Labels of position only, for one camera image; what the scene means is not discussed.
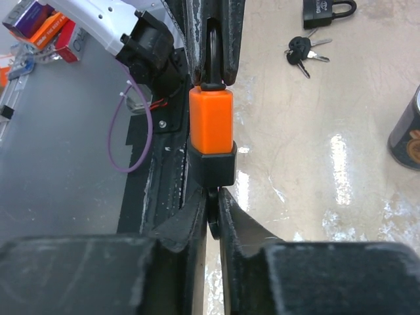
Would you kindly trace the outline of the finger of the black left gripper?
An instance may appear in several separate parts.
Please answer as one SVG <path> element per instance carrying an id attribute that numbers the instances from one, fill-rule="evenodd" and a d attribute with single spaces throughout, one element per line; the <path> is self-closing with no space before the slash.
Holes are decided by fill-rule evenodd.
<path id="1" fill-rule="evenodd" d="M 233 85 L 238 74 L 244 11 L 245 0 L 223 0 L 217 4 L 222 35 L 222 78 L 226 85 Z"/>
<path id="2" fill-rule="evenodd" d="M 167 0 L 165 7 L 182 35 L 192 82 L 201 82 L 204 70 L 206 1 Z"/>

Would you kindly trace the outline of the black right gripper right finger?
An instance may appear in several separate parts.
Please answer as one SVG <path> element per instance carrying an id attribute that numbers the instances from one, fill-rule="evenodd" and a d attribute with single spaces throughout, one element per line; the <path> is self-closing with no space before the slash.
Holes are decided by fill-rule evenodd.
<path id="1" fill-rule="evenodd" d="M 284 241 L 219 191 L 226 314 L 418 314 L 419 256 L 395 242 Z"/>

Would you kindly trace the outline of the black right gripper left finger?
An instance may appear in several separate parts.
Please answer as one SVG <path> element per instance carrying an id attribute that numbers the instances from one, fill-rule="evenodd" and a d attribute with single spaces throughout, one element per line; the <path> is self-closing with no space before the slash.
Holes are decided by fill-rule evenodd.
<path id="1" fill-rule="evenodd" d="M 206 200 L 146 234 L 20 238 L 1 248 L 2 314 L 201 314 Z"/>

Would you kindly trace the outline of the black-headed key bunch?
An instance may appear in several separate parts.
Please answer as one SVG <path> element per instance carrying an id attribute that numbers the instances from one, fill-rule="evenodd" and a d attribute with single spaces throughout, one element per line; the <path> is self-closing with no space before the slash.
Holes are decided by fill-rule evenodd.
<path id="1" fill-rule="evenodd" d="M 306 70 L 303 62 L 313 59 L 320 62 L 330 62 L 326 56 L 322 56 L 313 50 L 313 47 L 331 43 L 332 39 L 313 40 L 312 36 L 318 31 L 317 28 L 305 33 L 303 36 L 296 36 L 288 43 L 288 49 L 284 51 L 287 62 L 292 66 L 297 66 L 307 79 L 310 74 Z"/>

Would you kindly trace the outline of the black KAIJING padlock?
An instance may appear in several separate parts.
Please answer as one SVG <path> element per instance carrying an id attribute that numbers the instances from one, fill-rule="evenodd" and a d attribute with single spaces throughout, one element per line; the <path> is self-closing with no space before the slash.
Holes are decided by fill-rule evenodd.
<path id="1" fill-rule="evenodd" d="M 350 8 L 345 12 L 335 13 L 335 5 L 347 5 Z M 303 0 L 303 28 L 311 30 L 314 28 L 329 26 L 332 21 L 338 18 L 347 18 L 356 12 L 357 3 L 353 0 Z"/>

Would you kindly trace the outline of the orange padlock key bunch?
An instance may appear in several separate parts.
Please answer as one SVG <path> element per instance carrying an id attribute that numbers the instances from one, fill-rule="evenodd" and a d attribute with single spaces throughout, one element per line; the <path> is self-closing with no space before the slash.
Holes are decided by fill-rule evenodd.
<path id="1" fill-rule="evenodd" d="M 219 189 L 217 187 L 207 189 L 206 209 L 207 222 L 211 231 L 211 235 L 215 240 L 219 240 Z"/>

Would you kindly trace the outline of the orange black padlock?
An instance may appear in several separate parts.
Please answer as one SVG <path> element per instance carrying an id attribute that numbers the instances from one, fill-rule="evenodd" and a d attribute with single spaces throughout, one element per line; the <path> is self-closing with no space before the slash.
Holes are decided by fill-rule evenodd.
<path id="1" fill-rule="evenodd" d="M 222 78 L 222 36 L 209 22 L 203 78 L 189 92 L 188 159 L 195 181 L 208 190 L 235 181 L 236 143 L 233 139 L 233 93 Z"/>

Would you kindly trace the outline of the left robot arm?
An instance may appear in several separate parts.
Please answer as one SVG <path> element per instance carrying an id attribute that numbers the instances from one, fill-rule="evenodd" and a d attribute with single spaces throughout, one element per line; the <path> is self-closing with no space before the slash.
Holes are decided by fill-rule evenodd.
<path id="1" fill-rule="evenodd" d="M 205 94 L 221 94 L 235 83 L 239 68 L 245 1 L 163 1 L 181 32 L 193 86 Z M 139 57 L 161 71 L 168 54 L 148 53 L 140 42 L 142 28 L 166 35 L 161 22 L 124 1 L 48 1 L 79 24 L 111 55 L 128 64 Z"/>

